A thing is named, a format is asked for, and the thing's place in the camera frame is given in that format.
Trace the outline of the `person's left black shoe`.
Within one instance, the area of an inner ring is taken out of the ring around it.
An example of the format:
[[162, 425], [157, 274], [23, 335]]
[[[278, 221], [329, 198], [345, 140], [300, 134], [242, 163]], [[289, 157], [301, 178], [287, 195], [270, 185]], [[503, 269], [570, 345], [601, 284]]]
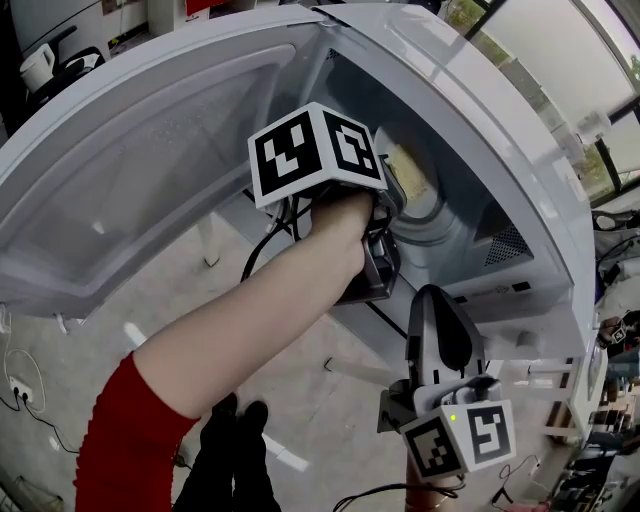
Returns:
[[236, 418], [238, 410], [238, 396], [235, 392], [230, 393], [212, 408], [212, 417], [215, 418]]

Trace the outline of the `white microwave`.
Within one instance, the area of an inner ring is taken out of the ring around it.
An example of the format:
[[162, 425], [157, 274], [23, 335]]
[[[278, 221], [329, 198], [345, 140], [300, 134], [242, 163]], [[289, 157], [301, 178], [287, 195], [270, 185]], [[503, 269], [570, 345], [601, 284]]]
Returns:
[[161, 36], [29, 119], [0, 147], [0, 305], [86, 318], [210, 212], [258, 240], [248, 138], [309, 102], [431, 155], [442, 208], [393, 226], [416, 292], [595, 286], [588, 197], [517, 89], [422, 7], [342, 4]]

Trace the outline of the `person's black shoe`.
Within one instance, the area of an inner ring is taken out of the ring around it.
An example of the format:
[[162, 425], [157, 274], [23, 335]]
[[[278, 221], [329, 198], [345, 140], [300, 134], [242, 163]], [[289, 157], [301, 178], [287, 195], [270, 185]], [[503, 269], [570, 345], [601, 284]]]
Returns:
[[212, 408], [212, 417], [215, 418], [236, 418], [238, 410], [238, 396], [235, 392], [230, 393]]
[[241, 425], [248, 431], [261, 435], [269, 419], [269, 409], [262, 400], [251, 402], [240, 417]]

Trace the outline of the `person's right forearm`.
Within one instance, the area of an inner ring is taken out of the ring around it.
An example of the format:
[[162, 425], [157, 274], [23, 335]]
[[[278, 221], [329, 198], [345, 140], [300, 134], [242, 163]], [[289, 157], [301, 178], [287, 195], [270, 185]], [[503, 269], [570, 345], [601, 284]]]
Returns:
[[[413, 473], [407, 473], [408, 485], [421, 482]], [[457, 477], [448, 477], [433, 482], [436, 487], [454, 487], [460, 484]], [[456, 499], [445, 497], [435, 491], [406, 490], [404, 512], [456, 512]]]

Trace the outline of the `person's left forearm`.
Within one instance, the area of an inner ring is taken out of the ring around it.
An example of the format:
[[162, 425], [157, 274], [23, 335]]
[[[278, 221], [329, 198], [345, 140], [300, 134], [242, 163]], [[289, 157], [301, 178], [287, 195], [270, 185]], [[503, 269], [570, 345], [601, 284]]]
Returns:
[[188, 418], [236, 390], [321, 318], [362, 269], [360, 230], [314, 230], [134, 354], [146, 384]]

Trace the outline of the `white power strip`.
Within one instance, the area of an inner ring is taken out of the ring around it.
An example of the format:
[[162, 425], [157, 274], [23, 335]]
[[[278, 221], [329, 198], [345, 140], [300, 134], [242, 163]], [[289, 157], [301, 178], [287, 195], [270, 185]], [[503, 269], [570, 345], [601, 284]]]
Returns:
[[33, 389], [21, 380], [10, 377], [9, 387], [16, 398], [22, 403], [32, 403], [34, 399]]

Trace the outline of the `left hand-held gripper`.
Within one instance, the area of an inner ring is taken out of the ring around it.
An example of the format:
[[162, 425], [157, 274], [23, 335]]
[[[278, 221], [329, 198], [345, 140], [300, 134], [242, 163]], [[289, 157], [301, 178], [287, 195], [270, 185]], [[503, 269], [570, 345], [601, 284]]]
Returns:
[[329, 107], [311, 102], [248, 140], [254, 204], [280, 206], [264, 248], [280, 231], [298, 240], [299, 219], [322, 200], [352, 190], [373, 195], [364, 232], [364, 267], [340, 298], [342, 304], [391, 296], [401, 261], [391, 232], [407, 197], [385, 159], [374, 150], [369, 129]]

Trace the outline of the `white electric kettle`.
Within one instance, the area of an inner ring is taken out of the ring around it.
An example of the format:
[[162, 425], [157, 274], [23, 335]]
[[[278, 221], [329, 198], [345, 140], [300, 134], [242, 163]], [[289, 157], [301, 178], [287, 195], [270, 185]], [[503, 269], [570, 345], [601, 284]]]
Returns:
[[20, 76], [30, 93], [53, 78], [56, 57], [48, 43], [42, 44], [20, 66]]

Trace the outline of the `person's black trousers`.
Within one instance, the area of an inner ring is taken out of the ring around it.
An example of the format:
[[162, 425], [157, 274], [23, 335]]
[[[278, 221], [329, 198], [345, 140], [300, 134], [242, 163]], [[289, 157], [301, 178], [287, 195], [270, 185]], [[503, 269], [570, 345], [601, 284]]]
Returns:
[[172, 512], [282, 512], [266, 467], [266, 443], [240, 416], [210, 417]]

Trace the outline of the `person's left hand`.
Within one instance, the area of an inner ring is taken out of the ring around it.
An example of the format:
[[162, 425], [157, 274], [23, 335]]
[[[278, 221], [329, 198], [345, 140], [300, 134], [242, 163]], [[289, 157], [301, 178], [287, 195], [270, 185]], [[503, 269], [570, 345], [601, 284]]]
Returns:
[[321, 202], [311, 210], [310, 234], [318, 235], [337, 254], [349, 278], [364, 267], [363, 237], [372, 210], [373, 198], [368, 192]]

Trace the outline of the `person's red top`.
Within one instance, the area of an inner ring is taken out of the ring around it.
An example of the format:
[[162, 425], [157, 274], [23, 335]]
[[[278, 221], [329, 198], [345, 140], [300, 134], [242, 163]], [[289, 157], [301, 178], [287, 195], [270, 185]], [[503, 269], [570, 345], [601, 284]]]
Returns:
[[195, 424], [156, 396], [128, 355], [93, 407], [77, 457], [75, 512], [171, 512], [174, 456]]

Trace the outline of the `white refrigerator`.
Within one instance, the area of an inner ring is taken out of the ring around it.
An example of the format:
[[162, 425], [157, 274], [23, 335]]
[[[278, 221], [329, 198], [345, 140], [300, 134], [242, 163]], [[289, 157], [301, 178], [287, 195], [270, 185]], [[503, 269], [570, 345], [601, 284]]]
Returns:
[[74, 26], [59, 44], [62, 60], [89, 47], [109, 58], [113, 39], [147, 22], [146, 0], [9, 0], [9, 8], [24, 57]]

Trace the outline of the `person's right black shoe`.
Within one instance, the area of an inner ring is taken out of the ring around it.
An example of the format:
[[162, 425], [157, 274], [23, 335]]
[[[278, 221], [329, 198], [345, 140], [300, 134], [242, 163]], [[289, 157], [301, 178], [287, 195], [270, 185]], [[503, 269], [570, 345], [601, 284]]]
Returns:
[[261, 435], [269, 419], [269, 409], [262, 400], [251, 402], [240, 417], [241, 425], [248, 431]]

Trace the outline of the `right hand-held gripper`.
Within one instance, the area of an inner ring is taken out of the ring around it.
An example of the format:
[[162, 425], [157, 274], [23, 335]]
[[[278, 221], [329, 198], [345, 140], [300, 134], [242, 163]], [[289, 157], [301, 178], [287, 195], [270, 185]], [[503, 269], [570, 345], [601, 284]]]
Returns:
[[485, 469], [516, 454], [512, 405], [502, 397], [500, 381], [482, 374], [437, 384], [437, 348], [449, 370], [462, 376], [484, 372], [484, 341], [476, 325], [443, 289], [425, 285], [410, 307], [409, 381], [381, 392], [377, 426], [401, 435], [422, 483]]

